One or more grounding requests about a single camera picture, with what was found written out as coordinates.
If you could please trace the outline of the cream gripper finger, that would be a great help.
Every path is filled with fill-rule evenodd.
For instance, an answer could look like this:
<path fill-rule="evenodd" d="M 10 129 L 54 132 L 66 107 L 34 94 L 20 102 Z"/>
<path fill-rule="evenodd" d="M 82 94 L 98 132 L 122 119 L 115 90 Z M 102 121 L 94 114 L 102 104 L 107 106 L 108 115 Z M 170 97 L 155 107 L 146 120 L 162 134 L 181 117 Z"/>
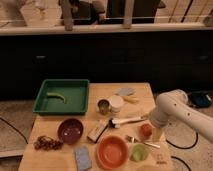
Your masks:
<path fill-rule="evenodd" d="M 162 128 L 154 128 L 153 129 L 153 135 L 152 135 L 152 141 L 153 142 L 159 142 L 162 134 L 163 134 Z"/>

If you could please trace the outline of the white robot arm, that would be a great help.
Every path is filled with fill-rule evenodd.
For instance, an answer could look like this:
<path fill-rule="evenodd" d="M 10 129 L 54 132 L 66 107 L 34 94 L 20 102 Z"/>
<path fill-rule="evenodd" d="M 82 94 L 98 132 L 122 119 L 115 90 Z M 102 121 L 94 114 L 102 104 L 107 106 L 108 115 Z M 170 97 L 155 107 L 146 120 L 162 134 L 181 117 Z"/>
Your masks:
<path fill-rule="evenodd" d="M 213 143 L 213 117 L 206 116 L 188 106 L 188 96 L 180 89 L 164 92 L 157 96 L 156 106 L 150 111 L 151 124 L 160 129 L 170 116 L 174 116 Z"/>

